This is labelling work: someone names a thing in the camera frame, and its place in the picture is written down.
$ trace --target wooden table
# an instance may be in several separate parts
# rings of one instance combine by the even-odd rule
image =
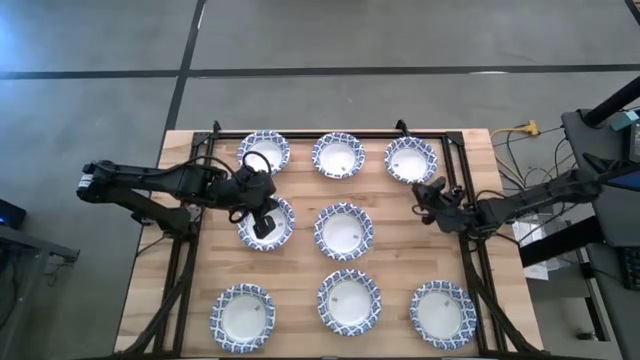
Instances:
[[[465,129],[473,185],[480,190],[501,190],[493,148],[486,129]],[[187,160],[193,131],[170,131],[163,145],[160,167]],[[424,226],[411,212],[415,203],[410,189],[386,173],[384,149],[389,139],[362,139],[366,160],[352,178],[323,177],[311,162],[310,140],[289,140],[291,159],[274,176],[278,196],[295,211],[295,230],[285,245],[272,252],[257,252],[239,239],[227,213],[207,210],[203,216],[196,271],[193,279],[182,356],[230,356],[213,341],[208,326],[211,306],[233,284],[249,282],[265,288],[276,305],[276,323],[264,347],[246,356],[261,357],[390,357],[476,355],[475,340],[455,351],[440,351],[423,342],[409,320],[412,293],[429,280],[450,280],[466,288],[458,240],[441,233],[436,225]],[[239,140],[218,140],[214,154],[232,167]],[[446,176],[442,147],[433,142],[440,166],[436,176]],[[462,179],[459,162],[457,178]],[[152,198],[165,206],[178,202],[166,194]],[[336,262],[325,257],[313,241],[312,226],[318,213],[336,202],[362,207],[374,223],[372,249],[359,259]],[[504,233],[510,230],[501,229]],[[146,228],[140,247],[161,236]],[[115,349],[123,350],[144,329],[157,310],[166,275],[171,241],[163,241],[135,263]],[[542,343],[517,247],[501,238],[487,243],[498,300],[515,326],[534,346]],[[324,278],[341,268],[355,268],[373,277],[381,289],[382,313],[376,326],[358,337],[341,337],[321,321],[316,293]],[[485,331],[493,344],[489,313],[482,311]],[[172,318],[165,346],[173,339]]]

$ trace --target ceramic bowl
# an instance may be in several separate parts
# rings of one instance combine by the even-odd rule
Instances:
[[[445,280],[429,281],[413,294],[409,315],[424,341],[441,350],[453,350],[471,341],[476,310],[460,286]]]
[[[380,310],[380,289],[362,271],[338,270],[318,289],[318,313],[336,334],[357,336],[366,333],[378,322]]]
[[[262,346],[273,331],[276,309],[258,285],[236,284],[220,294],[211,310],[209,329],[224,350],[245,354]]]
[[[353,204],[333,204],[318,215],[313,237],[328,257],[353,260],[364,255],[373,244],[373,223],[364,210]]]
[[[355,175],[364,164],[364,147],[347,133],[322,136],[311,151],[313,166],[324,176],[345,179]]]
[[[423,183],[438,169],[433,147],[415,137],[393,140],[384,151],[384,165],[391,176],[405,184]]]
[[[256,221],[249,213],[240,223],[238,223],[238,236],[248,247],[259,251],[271,251],[282,246],[293,233],[295,225],[295,214],[289,203],[277,196],[272,196],[278,202],[278,207],[271,210],[267,215],[273,218],[276,228],[264,239],[258,239],[253,230]]]
[[[291,154],[287,140],[273,130],[256,131],[242,140],[236,153],[240,165],[248,151],[259,152],[267,158],[271,166],[271,175],[277,174],[287,166]],[[254,170],[268,170],[265,161],[257,155],[249,154],[246,162]]]

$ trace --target desk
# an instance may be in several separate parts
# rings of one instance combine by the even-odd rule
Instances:
[[[318,137],[324,132],[318,131]],[[500,191],[501,182],[494,160],[489,132],[463,130],[471,176],[477,191]],[[166,168],[187,160],[192,131],[167,133],[160,157]],[[247,356],[260,357],[391,357],[473,356],[475,341],[456,351],[442,352],[424,343],[411,325],[408,306],[413,291],[428,280],[448,279],[466,287],[457,237],[441,233],[436,225],[426,227],[411,212],[409,188],[386,174],[384,148],[389,139],[361,139],[366,160],[353,178],[332,180],[318,174],[311,163],[313,141],[289,140],[291,159],[274,176],[278,191],[292,205],[295,230],[280,249],[267,253],[250,250],[238,240],[227,214],[207,210],[203,215],[196,270],[189,300],[189,314],[181,355],[187,357],[231,356],[217,347],[209,333],[211,306],[225,288],[252,282],[272,295],[277,309],[275,329],[265,346]],[[237,164],[239,140],[218,140],[215,156]],[[442,149],[434,144],[442,159]],[[439,166],[436,176],[444,176]],[[166,194],[152,198],[165,206],[178,202]],[[318,212],[331,203],[351,201],[362,207],[374,223],[374,243],[363,257],[338,263],[324,257],[311,235]],[[157,228],[142,234],[143,247],[160,237]],[[129,346],[157,310],[169,258],[170,241],[159,243],[136,260],[115,350]],[[518,249],[504,239],[487,243],[498,301],[527,340],[542,347],[538,327],[524,278]],[[382,315],[367,334],[345,338],[333,334],[321,322],[316,309],[316,292],[322,280],[340,268],[357,268],[373,277],[381,289]],[[489,313],[482,311],[483,318]],[[165,347],[171,345],[170,318]],[[485,322],[490,337],[490,322]]]
[[[582,157],[585,152],[605,159],[622,159],[622,133],[614,132],[608,126],[591,129],[577,113],[563,114],[562,124],[580,169],[591,170]],[[611,247],[640,246],[637,225],[640,193],[604,186],[600,197],[593,202],[593,209],[607,245],[588,245],[589,260],[594,268],[619,276],[618,259]],[[639,358],[640,292],[627,290],[620,281],[604,274],[596,272],[595,275],[622,356],[625,359]]]

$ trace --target concrete floor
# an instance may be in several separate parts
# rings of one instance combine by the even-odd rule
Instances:
[[[0,74],[178,69],[195,6],[3,1]],[[622,0],[209,0],[192,68],[638,64],[639,35]],[[208,129],[214,119],[227,129],[388,128],[403,118],[411,127],[490,129],[534,119],[544,130],[638,75],[189,79],[176,128]],[[26,232],[82,249],[73,270],[42,287],[25,359],[111,352],[140,227],[127,211],[74,192],[85,162],[156,164],[175,84],[0,80],[0,198],[29,211]],[[562,136],[515,143],[520,166],[550,167]],[[496,150],[504,156],[504,146]],[[545,347],[590,355],[567,346],[570,336],[544,335],[568,328],[550,309],[536,304]]]

